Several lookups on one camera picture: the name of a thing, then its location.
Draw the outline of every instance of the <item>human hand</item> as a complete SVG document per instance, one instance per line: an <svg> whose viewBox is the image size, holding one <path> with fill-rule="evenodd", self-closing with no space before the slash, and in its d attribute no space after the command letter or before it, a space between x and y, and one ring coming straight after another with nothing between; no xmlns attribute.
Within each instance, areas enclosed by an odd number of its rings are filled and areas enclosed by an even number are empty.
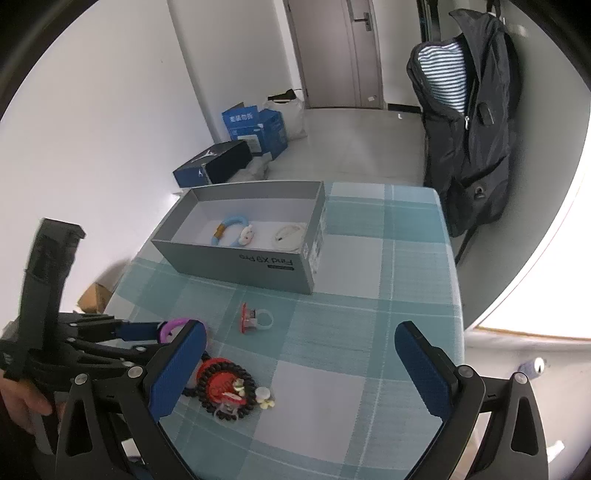
<svg viewBox="0 0 591 480"><path fill-rule="evenodd" d="M4 378L0 369L0 394L14 423L30 434L34 434L31 413L50 415L53 409L48 399L29 380L14 382Z"/></svg>

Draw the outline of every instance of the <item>door handle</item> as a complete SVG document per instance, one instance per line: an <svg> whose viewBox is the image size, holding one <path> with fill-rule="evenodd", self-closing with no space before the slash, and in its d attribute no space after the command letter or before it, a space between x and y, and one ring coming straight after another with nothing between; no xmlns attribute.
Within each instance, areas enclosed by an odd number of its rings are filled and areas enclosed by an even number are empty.
<svg viewBox="0 0 591 480"><path fill-rule="evenodd" d="M371 32L372 31L372 28L371 28L371 16L370 16L369 12L365 12L363 14L363 18L354 18L353 19L353 22L355 22L355 23L357 23L357 22L365 22L365 29L368 32Z"/></svg>

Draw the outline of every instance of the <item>striped fabric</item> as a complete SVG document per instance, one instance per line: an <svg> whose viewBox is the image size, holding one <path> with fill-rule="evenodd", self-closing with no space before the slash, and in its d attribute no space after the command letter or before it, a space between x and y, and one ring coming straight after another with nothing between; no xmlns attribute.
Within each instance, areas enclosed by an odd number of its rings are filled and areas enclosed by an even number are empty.
<svg viewBox="0 0 591 480"><path fill-rule="evenodd" d="M464 52L459 42L424 47L418 53L418 62L433 97L464 115L468 91Z"/></svg>

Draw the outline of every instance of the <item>brown cardboard box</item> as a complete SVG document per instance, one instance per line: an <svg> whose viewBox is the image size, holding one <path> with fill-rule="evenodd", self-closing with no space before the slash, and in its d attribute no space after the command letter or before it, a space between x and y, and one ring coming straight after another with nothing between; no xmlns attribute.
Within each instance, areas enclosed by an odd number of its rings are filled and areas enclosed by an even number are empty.
<svg viewBox="0 0 591 480"><path fill-rule="evenodd" d="M78 306L84 313L104 313L112 295L103 285L93 283L78 300Z"/></svg>

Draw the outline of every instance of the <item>floor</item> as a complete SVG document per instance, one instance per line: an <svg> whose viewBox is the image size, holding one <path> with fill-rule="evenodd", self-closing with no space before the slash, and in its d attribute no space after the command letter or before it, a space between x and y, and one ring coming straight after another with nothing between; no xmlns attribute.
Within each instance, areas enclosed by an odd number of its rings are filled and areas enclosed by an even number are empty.
<svg viewBox="0 0 591 480"><path fill-rule="evenodd" d="M270 180L423 183L425 133L415 113L312 109L306 131L269 165Z"/></svg>

